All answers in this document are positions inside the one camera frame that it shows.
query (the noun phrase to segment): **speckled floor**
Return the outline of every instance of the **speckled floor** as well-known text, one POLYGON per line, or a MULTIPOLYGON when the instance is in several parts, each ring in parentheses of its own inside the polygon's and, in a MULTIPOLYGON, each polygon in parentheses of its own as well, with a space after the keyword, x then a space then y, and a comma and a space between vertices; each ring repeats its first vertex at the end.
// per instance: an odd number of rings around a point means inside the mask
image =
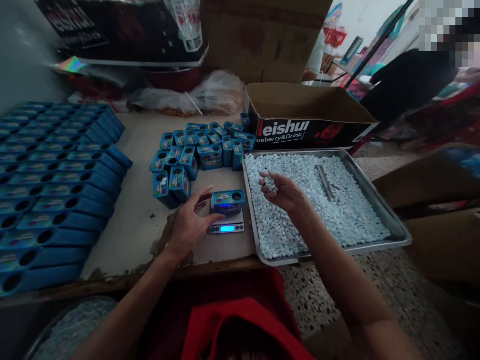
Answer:
MULTIPOLYGON (((415 161, 395 145, 368 144, 356 154, 355 162, 371 180, 415 161)), ((427 280, 418 272, 403 249, 354 256, 373 280, 396 314, 399 323, 426 360, 468 359, 441 315, 428 302, 427 280)), ((340 317, 315 267, 281 267, 285 295, 304 339, 340 317)))

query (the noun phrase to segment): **clear plastic bag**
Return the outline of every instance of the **clear plastic bag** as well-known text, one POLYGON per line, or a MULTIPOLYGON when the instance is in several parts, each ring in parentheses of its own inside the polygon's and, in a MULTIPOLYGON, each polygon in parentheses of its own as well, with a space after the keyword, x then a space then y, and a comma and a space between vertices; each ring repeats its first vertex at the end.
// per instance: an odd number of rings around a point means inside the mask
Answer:
POLYGON ((165 115, 189 117, 200 115, 197 108, 202 113, 214 115, 235 114, 242 106, 244 97, 244 83, 233 74, 217 70, 188 95, 172 90, 145 88, 136 91, 130 102, 165 115))

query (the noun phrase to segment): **pile of white pills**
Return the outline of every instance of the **pile of white pills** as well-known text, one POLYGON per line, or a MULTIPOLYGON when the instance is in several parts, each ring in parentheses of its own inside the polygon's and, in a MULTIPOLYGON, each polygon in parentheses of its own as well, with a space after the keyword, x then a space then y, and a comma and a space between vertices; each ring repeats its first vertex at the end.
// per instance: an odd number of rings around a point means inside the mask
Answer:
POLYGON ((266 259, 308 252, 302 237, 279 207, 261 192, 260 171, 265 169, 294 180, 305 192, 327 229, 344 248, 384 240, 390 236, 362 190, 338 157, 313 155, 245 156, 260 250, 266 259), (330 202, 320 178, 321 165, 335 200, 330 202))

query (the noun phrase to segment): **metal tray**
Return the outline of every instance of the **metal tray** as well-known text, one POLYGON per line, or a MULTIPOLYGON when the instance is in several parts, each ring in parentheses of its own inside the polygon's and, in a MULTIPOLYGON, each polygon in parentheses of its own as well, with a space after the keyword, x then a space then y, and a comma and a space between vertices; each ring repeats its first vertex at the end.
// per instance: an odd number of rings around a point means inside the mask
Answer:
MULTIPOLYGON (((354 246, 345 247, 345 251, 351 255, 370 253, 373 251, 386 250, 400 248, 408 246, 412 243, 412 236, 408 232, 405 225, 400 221, 398 216, 394 213, 392 208, 387 204, 385 199, 379 194, 377 189, 374 187, 372 182, 365 176, 364 172, 360 167, 354 162, 352 157, 348 152, 343 150, 308 150, 308 151, 262 151, 262 152, 252 152, 245 155, 245 157, 260 157, 265 155, 313 155, 318 158, 331 158, 338 157, 341 159, 343 165, 346 169, 353 175, 357 184, 360 186, 360 189, 365 195, 366 199, 370 202, 376 214, 380 218, 383 225, 390 230, 390 236, 384 240, 358 244, 354 246)), ((245 178, 246 184, 246 194, 248 197, 248 206, 250 207, 251 214, 251 223, 253 226, 253 236, 255 238, 255 247, 256 253, 260 260, 269 266, 283 266, 290 264, 298 264, 303 262, 308 262, 312 260, 312 256, 309 252, 299 253, 294 256, 279 257, 273 260, 268 260, 264 258, 262 252, 260 251, 260 239, 259 233, 257 230, 257 221, 255 219, 254 205, 252 201, 252 193, 250 191, 250 182, 247 167, 245 165, 245 160, 243 160, 243 176, 245 178)))

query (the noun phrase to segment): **white wall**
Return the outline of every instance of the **white wall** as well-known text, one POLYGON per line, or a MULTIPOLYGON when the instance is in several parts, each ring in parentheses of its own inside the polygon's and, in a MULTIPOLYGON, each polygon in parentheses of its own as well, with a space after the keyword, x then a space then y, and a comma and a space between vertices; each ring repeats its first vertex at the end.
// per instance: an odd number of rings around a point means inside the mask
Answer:
POLYGON ((377 36, 387 18, 407 0, 333 0, 330 9, 343 3, 339 26, 345 27, 348 34, 342 46, 338 48, 339 55, 344 55, 357 36, 363 38, 364 46, 369 46, 377 36))
POLYGON ((20 102, 65 101, 73 92, 49 65, 61 39, 33 0, 0 2, 0 115, 20 102))

